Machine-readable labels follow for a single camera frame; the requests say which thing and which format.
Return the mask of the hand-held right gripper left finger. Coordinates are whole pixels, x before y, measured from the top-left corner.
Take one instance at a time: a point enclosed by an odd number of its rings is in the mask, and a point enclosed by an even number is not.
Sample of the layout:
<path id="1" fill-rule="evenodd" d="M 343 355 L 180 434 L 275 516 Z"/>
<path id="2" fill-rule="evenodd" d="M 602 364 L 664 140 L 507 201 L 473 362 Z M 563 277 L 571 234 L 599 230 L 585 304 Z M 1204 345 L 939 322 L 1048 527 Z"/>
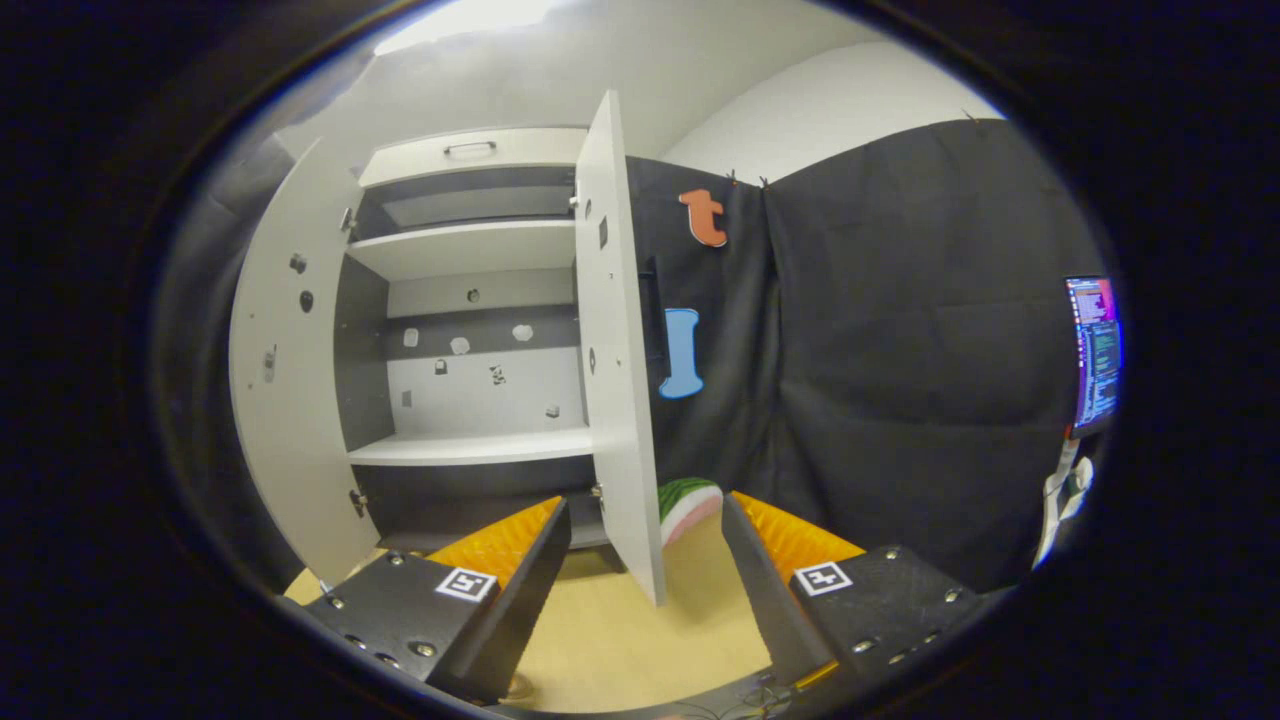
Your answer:
<path id="1" fill-rule="evenodd" d="M 301 609 L 393 673 L 494 705 L 508 694 L 571 529 L 566 498 L 553 496 L 425 556 L 387 551 Z"/>

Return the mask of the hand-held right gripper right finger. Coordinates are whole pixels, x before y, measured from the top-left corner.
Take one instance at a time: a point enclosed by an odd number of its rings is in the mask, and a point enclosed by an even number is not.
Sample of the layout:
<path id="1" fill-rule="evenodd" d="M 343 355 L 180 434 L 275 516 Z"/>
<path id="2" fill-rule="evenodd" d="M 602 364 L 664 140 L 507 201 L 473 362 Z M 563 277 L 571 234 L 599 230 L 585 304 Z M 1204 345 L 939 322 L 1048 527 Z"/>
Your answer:
<path id="1" fill-rule="evenodd" d="M 901 544 L 863 550 L 739 492 L 724 498 L 722 533 L 772 674 L 791 691 L 892 685 L 991 606 Z"/>

